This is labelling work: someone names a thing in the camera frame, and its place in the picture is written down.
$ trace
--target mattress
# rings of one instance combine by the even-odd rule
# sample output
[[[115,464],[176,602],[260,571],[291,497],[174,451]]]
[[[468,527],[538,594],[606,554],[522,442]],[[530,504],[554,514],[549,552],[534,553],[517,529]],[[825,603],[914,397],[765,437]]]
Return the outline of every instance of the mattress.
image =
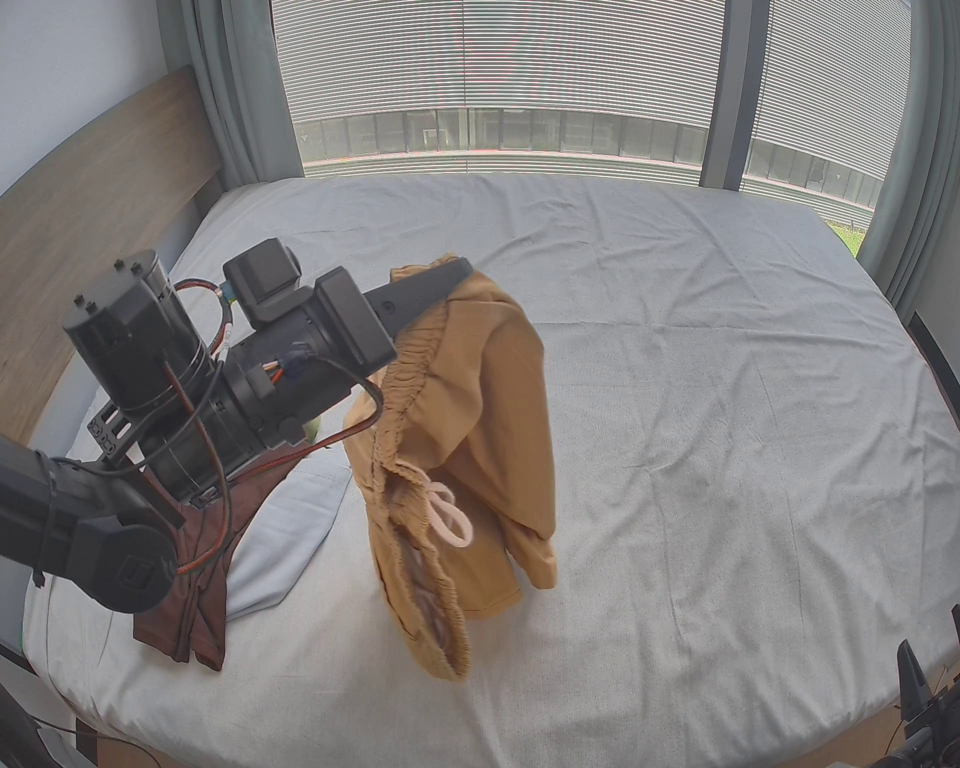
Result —
[[[889,703],[905,637],[955,656],[960,433],[812,210],[568,177],[286,180],[227,194],[175,277],[219,280],[273,236],[304,281],[344,264],[367,290],[453,251],[524,307],[560,582],[471,622],[469,679],[433,680],[350,484],[286,599],[229,623],[219,674],[61,579],[31,587],[26,655],[87,722],[194,766],[761,766]]]

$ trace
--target white bed sheet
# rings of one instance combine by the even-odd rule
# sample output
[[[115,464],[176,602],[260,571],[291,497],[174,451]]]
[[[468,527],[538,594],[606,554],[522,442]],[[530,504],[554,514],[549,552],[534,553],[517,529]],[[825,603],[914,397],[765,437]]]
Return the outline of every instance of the white bed sheet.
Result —
[[[904,637],[924,664],[955,655],[960,434],[812,210],[565,177],[288,180],[217,203],[175,275],[220,279],[271,236],[364,289],[455,251],[521,303],[560,582],[470,624],[465,684],[432,680],[350,484],[287,598],[228,625],[219,674],[63,580],[31,588],[27,657],[84,719],[196,766],[770,765],[891,701]],[[187,296],[211,328],[205,302]]]

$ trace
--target folded cloth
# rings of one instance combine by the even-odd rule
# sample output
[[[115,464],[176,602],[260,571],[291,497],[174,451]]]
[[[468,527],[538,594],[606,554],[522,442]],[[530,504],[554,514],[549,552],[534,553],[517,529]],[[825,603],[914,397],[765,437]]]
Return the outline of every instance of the folded cloth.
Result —
[[[261,456],[251,468],[287,456],[300,447],[283,445]],[[190,661],[192,649],[197,661],[220,671],[227,652],[227,572],[233,552],[264,499],[296,464],[291,461],[267,469],[233,488],[233,521],[224,554],[199,571],[179,576],[159,605],[137,613],[133,617],[135,639],[152,645],[174,661]],[[179,506],[186,522],[176,533],[175,542],[177,559],[185,563],[203,554],[216,541],[224,508],[220,500],[203,512]]]
[[[424,269],[392,270],[391,280]],[[507,552],[534,587],[557,581],[543,347],[520,307],[474,273],[408,326],[396,349],[397,359],[374,377],[383,390],[380,420],[345,448],[403,639],[431,675],[462,680],[469,672],[465,619],[494,615],[522,597]],[[373,408],[360,395],[345,426]],[[443,527],[431,512],[447,489],[467,515],[467,546],[438,535]]]
[[[271,492],[227,573],[227,621],[279,603],[333,527],[350,482],[341,445],[306,456]]]

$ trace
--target wooden headboard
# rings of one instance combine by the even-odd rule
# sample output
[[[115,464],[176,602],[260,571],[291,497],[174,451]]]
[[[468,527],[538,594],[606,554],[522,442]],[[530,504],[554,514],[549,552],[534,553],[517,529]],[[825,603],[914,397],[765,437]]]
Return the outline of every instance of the wooden headboard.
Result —
[[[220,169],[193,71],[133,94],[0,197],[0,433],[26,443],[73,347],[74,296],[153,247]]]

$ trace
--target drawstring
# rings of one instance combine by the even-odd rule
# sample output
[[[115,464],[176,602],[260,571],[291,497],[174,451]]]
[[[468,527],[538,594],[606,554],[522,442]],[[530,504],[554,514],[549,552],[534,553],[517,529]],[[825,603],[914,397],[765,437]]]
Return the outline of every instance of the drawstring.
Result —
[[[396,463],[401,467],[412,470],[419,475],[420,480],[423,481],[423,489],[426,491],[427,500],[426,517],[430,522],[430,526],[437,532],[437,536],[446,541],[450,546],[457,547],[457,549],[463,549],[465,546],[469,546],[470,542],[473,541],[473,525],[463,510],[455,506],[454,502],[456,499],[453,496],[453,491],[443,483],[431,480],[430,475],[409,462],[397,459]],[[441,518],[441,514],[446,516],[449,522],[456,523],[460,529],[460,536],[457,536],[450,530],[447,522]]]

